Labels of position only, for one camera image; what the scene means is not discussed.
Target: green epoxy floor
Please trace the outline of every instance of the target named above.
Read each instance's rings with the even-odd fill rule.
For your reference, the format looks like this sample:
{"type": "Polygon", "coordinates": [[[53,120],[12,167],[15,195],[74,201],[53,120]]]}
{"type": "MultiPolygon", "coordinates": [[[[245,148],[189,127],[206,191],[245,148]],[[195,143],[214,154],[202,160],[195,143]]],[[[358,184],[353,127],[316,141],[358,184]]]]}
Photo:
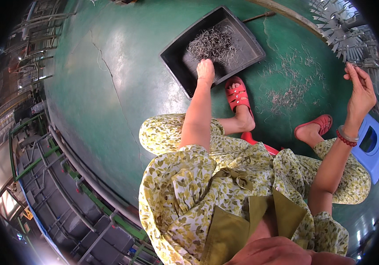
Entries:
{"type": "MultiPolygon", "coordinates": [[[[311,17],[306,1],[277,2],[311,17]]],[[[65,12],[73,11],[76,4],[69,1],[65,12]]],[[[158,54],[189,25],[220,5],[227,6],[241,20],[267,11],[243,0],[139,0],[127,6],[99,0],[95,6],[81,1],[77,14],[64,22],[53,64],[47,67],[54,77],[44,84],[50,116],[93,172],[134,206],[138,205],[144,169],[154,158],[139,144],[140,125],[154,115],[184,113],[190,103],[158,54]]],[[[277,149],[283,146],[298,154],[315,156],[307,145],[294,138],[293,130],[298,124],[328,113],[333,116],[334,125],[324,138],[335,137],[336,128],[345,120],[352,87],[342,78],[343,63],[325,43],[281,15],[249,22],[247,27],[267,55],[265,61],[238,74],[249,90],[256,120],[254,138],[277,149]],[[271,103],[265,94],[271,89],[283,91],[291,78],[279,73],[263,76],[263,70],[269,64],[279,66],[278,56],[285,57],[293,51],[291,48],[297,49],[304,59],[302,44],[320,63],[325,79],[314,81],[315,85],[304,95],[306,104],[271,116],[271,103]]],[[[292,67],[304,78],[315,71],[314,66],[304,63],[296,62],[292,67]]],[[[214,117],[232,117],[224,82],[212,89],[212,103],[214,117]]],[[[379,207],[376,197],[379,188],[371,199],[379,207]]],[[[336,205],[334,218],[344,223],[350,212],[356,212],[353,207],[361,214],[364,206],[336,205]]],[[[356,220],[343,225],[358,226],[356,220]]]]}

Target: hand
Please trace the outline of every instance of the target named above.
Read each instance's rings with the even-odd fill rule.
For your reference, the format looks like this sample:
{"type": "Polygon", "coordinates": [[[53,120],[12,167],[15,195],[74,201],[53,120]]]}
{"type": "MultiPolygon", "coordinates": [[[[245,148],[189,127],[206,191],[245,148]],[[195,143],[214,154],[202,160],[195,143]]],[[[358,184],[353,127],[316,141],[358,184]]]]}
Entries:
{"type": "Polygon", "coordinates": [[[204,79],[206,82],[212,84],[214,79],[214,66],[210,59],[201,59],[197,65],[198,80],[204,79]]]}
{"type": "Polygon", "coordinates": [[[363,119],[377,103],[377,98],[373,91],[371,78],[365,71],[349,62],[346,63],[344,70],[347,74],[343,78],[353,82],[353,92],[347,105],[344,132],[349,136],[356,137],[363,119]]]}

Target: wrist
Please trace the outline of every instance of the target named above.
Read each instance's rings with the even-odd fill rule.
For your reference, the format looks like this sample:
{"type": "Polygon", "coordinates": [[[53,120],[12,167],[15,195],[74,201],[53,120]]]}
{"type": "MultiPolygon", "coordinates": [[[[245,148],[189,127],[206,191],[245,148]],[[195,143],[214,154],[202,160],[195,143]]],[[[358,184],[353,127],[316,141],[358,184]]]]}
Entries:
{"type": "Polygon", "coordinates": [[[197,84],[205,84],[207,87],[211,88],[213,84],[213,80],[209,80],[208,78],[200,77],[197,79],[197,84]]]}
{"type": "Polygon", "coordinates": [[[344,126],[342,128],[345,135],[349,137],[357,137],[359,134],[359,128],[361,124],[358,123],[351,123],[351,122],[345,122],[344,126]]]}

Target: red plastic stool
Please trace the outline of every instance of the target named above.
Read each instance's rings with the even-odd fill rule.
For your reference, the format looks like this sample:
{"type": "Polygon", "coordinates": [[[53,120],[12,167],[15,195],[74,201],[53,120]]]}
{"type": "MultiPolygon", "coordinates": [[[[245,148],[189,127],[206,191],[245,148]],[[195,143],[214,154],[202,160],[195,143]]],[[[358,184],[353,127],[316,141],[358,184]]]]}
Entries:
{"type": "MultiPolygon", "coordinates": [[[[253,140],[253,136],[252,136],[251,133],[248,132],[248,131],[244,132],[244,133],[241,135],[241,139],[247,141],[247,142],[248,142],[249,144],[251,144],[251,145],[255,145],[255,144],[258,143],[258,141],[253,140]]],[[[269,152],[269,154],[271,154],[272,156],[276,156],[276,155],[278,154],[279,151],[276,150],[275,148],[270,147],[270,146],[265,145],[265,144],[263,144],[263,145],[265,146],[265,148],[266,148],[266,150],[269,152]]]]}

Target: red bead bracelet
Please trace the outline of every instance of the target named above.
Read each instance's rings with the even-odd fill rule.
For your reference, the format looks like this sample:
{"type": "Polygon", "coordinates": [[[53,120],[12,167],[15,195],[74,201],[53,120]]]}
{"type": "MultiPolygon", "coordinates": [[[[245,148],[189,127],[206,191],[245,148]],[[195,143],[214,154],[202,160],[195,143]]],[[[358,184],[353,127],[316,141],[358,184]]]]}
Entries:
{"type": "Polygon", "coordinates": [[[357,142],[351,142],[351,141],[347,140],[346,138],[342,137],[338,130],[337,130],[337,136],[338,136],[338,138],[340,138],[341,141],[345,142],[346,145],[351,146],[351,147],[357,146],[357,142]]]}

